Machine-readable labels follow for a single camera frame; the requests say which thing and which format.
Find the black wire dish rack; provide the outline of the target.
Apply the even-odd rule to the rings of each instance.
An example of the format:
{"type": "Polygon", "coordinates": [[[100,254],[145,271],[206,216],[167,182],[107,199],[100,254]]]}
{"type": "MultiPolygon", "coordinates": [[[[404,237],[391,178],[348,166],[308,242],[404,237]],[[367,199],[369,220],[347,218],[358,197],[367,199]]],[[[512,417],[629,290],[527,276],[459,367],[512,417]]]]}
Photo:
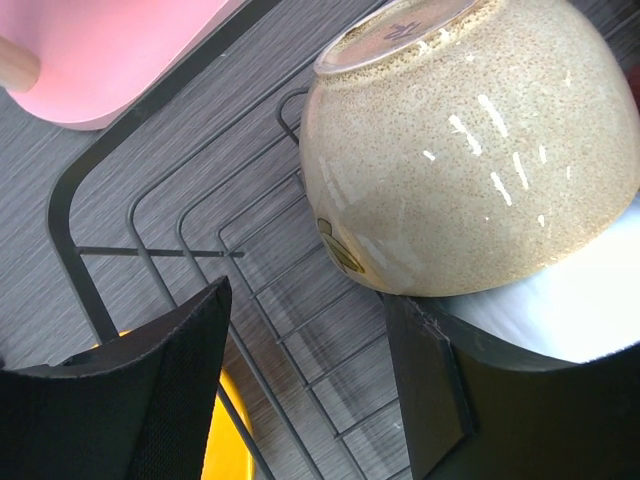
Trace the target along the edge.
{"type": "Polygon", "coordinates": [[[244,1],[55,181],[51,243],[94,334],[227,276],[225,368],[261,479],[407,479],[383,300],[312,224],[296,134],[312,64],[374,1],[244,1]]]}

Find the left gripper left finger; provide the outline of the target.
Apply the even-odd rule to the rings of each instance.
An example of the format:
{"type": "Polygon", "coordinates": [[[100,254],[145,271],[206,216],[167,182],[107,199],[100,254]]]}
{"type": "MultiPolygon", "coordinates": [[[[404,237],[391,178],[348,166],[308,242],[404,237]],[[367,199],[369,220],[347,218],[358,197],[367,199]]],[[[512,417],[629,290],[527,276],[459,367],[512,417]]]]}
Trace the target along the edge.
{"type": "Polygon", "coordinates": [[[231,304],[219,278],[61,364],[3,371],[2,477],[199,478],[231,304]]]}

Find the yellow bowl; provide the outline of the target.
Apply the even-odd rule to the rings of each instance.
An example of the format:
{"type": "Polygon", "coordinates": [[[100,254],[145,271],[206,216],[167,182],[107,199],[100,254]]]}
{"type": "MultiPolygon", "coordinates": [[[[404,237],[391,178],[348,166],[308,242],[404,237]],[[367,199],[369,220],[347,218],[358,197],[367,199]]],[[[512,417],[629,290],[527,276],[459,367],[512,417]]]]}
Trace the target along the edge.
{"type": "MultiPolygon", "coordinates": [[[[229,373],[222,368],[219,385],[228,403],[235,409],[244,427],[252,433],[246,404],[229,373]]],[[[202,479],[255,479],[256,464],[240,431],[236,427],[229,407],[222,395],[216,394],[214,410],[201,470],[202,479]]]]}

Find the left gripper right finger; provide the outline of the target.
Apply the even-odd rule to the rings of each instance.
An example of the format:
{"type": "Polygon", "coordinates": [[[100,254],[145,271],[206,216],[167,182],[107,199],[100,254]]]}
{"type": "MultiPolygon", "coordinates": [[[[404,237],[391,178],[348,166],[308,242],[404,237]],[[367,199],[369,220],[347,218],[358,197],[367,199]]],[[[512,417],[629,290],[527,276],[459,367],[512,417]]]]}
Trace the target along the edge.
{"type": "Polygon", "coordinates": [[[416,479],[635,479],[639,349],[576,364],[503,341],[430,299],[385,295],[416,479]]]}

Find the beige speckled bowl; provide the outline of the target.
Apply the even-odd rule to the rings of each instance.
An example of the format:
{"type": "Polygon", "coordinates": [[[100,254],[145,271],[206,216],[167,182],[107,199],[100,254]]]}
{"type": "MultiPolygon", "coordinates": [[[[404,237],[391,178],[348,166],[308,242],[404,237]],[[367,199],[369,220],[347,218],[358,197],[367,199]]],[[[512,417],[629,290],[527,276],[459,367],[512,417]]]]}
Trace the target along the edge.
{"type": "Polygon", "coordinates": [[[566,1],[393,1],[320,53],[299,131],[337,268],[371,289],[500,287],[580,250],[639,188],[639,113],[566,1]]]}

